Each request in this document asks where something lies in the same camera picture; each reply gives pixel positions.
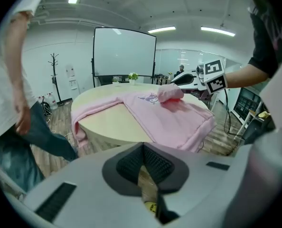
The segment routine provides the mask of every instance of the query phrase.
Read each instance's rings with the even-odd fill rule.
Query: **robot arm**
[[[198,65],[196,70],[184,71],[171,82],[182,90],[207,90],[210,95],[227,88],[225,69],[221,60]]]

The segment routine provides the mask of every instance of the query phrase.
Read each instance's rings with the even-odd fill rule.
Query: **projector screen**
[[[152,76],[155,49],[155,36],[121,28],[95,28],[93,73]]]

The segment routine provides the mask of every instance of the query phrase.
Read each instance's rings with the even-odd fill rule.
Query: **blue jeans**
[[[50,131],[40,103],[36,102],[31,107],[30,114],[31,128],[26,135],[18,135],[12,126],[0,136],[0,166],[26,192],[44,179],[32,154],[31,144],[68,161],[77,158],[67,139]]]

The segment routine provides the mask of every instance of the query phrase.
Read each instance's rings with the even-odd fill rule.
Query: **plastic bottle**
[[[53,96],[52,92],[48,94],[48,102],[50,104],[51,110],[56,110],[57,109],[56,99]]]

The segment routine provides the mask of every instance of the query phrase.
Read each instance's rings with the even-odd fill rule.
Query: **forearm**
[[[236,72],[226,74],[227,87],[248,87],[263,82],[268,77],[269,76],[267,73],[261,71],[253,65],[248,64]]]
[[[12,19],[6,32],[4,47],[4,60],[13,90],[21,92],[23,92],[21,54],[27,21],[24,13],[19,13]]]

